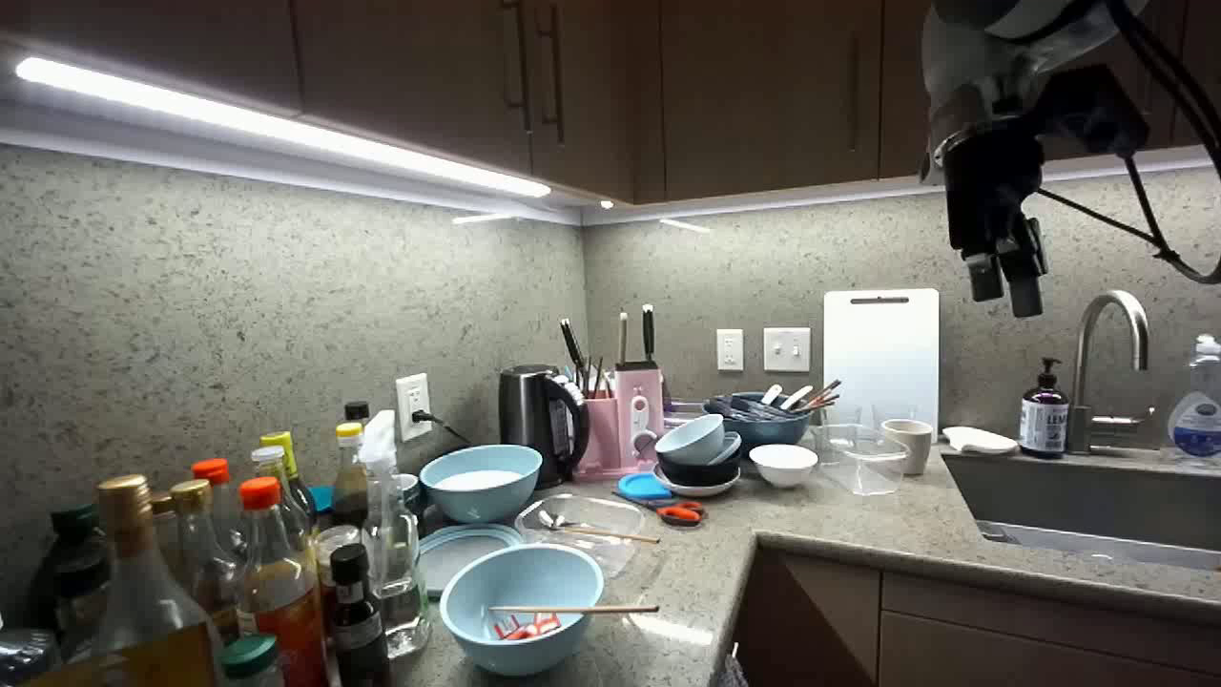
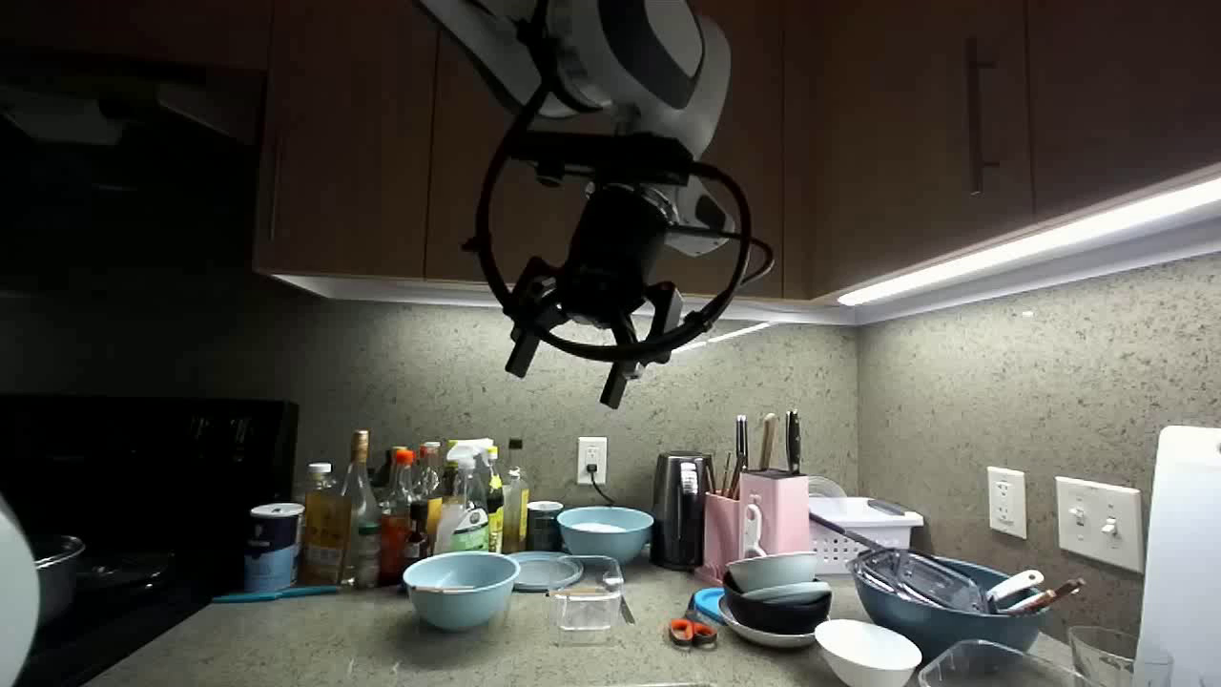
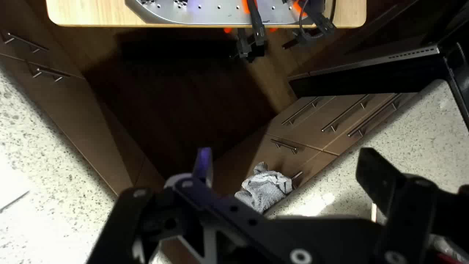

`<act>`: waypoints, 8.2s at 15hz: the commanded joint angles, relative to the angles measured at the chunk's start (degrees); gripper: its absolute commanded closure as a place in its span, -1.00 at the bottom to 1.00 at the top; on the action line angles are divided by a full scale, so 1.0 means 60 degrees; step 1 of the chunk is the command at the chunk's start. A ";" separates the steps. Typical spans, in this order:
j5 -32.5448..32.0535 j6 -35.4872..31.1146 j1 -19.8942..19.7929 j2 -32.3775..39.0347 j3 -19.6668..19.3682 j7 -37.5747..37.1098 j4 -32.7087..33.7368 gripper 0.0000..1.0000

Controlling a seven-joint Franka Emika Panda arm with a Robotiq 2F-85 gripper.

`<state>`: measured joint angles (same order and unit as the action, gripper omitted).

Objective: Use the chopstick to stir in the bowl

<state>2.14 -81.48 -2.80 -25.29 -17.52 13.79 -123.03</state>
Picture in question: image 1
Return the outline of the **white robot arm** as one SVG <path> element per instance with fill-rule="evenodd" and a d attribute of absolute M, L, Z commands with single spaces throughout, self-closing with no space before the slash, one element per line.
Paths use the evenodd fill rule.
<path fill-rule="evenodd" d="M 1105 66 L 1085 66 L 1085 55 L 1122 38 L 1221 169 L 1221 113 L 1142 21 L 1143 3 L 932 0 L 918 38 L 927 89 L 918 175 L 945 192 L 951 250 L 965 261 L 975 300 L 1011 299 L 1014 318 L 1042 314 L 1042 228 L 1024 201 L 1048 196 L 1042 183 L 1048 138 L 1077 143 L 1085 153 L 1113 153 L 1143 215 L 1136 236 L 1190 281 L 1221 280 L 1221 266 L 1190 266 L 1165 236 L 1136 171 L 1147 124 Z"/>

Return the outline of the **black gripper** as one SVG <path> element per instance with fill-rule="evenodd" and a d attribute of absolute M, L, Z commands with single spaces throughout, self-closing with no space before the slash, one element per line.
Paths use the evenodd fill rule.
<path fill-rule="evenodd" d="M 989 131 L 942 157 L 951 246 L 968 256 L 968 293 L 995 300 L 1002 266 L 1014 318 L 1042 314 L 1042 251 L 1011 246 L 1000 265 L 984 251 L 1014 234 L 1024 197 L 1042 183 L 1042 166 L 1044 153 L 1025 131 Z"/>

